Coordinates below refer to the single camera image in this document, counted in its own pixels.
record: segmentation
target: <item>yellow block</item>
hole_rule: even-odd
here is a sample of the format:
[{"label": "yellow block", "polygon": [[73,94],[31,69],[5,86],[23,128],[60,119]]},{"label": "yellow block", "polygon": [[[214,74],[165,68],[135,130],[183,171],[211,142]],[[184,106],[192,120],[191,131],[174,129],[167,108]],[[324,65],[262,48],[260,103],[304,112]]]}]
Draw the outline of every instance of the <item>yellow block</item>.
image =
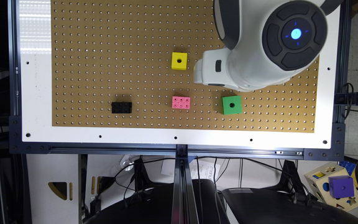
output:
[{"label": "yellow block", "polygon": [[172,52],[172,65],[173,70],[186,70],[187,69],[187,53]]}]

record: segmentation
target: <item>black block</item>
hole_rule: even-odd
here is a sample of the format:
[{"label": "black block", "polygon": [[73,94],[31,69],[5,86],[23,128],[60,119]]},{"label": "black block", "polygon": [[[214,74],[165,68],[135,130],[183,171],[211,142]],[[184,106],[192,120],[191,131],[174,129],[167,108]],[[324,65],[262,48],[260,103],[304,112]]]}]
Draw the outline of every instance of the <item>black block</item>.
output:
[{"label": "black block", "polygon": [[112,102],[111,113],[132,113],[131,102]]}]

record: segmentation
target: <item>white frame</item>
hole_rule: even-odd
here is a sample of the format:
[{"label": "white frame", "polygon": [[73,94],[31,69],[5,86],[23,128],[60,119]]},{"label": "white frame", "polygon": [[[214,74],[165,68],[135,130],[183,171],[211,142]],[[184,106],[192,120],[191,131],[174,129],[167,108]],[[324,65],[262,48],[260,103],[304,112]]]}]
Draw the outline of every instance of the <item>white frame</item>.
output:
[{"label": "white frame", "polygon": [[328,36],[319,60],[314,133],[55,127],[52,126],[50,0],[20,0],[22,140],[24,142],[196,144],[247,146],[258,149],[276,147],[329,149],[331,148],[339,10],[340,8],[337,8],[327,17]]}]

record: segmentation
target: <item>table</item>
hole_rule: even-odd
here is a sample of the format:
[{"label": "table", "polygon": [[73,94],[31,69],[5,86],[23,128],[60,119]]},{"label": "table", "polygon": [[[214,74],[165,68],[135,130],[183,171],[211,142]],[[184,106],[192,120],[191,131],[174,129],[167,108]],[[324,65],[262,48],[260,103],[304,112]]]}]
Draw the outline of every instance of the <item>table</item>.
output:
[{"label": "table", "polygon": [[9,128],[12,130],[12,153],[174,155],[177,144],[186,144],[189,155],[199,156],[224,154],[327,161],[340,161],[343,158],[344,106],[334,106],[334,94],[342,93],[343,83],[346,82],[350,34],[348,3],[345,2],[328,16],[328,39],[318,63],[316,112],[314,129],[310,133],[210,130],[205,127],[160,129],[54,126],[52,36],[55,34],[52,32],[54,17],[51,18],[51,9],[56,10],[58,7],[51,8],[51,4],[55,3],[69,4],[54,0],[10,2],[12,116]]}]

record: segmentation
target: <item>pink block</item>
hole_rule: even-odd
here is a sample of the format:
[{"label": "pink block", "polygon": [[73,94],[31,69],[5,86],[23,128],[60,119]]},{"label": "pink block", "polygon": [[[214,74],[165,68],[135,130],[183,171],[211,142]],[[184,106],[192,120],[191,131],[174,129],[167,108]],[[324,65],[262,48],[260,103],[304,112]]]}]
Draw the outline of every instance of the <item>pink block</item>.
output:
[{"label": "pink block", "polygon": [[172,108],[190,109],[190,97],[173,96]]}]

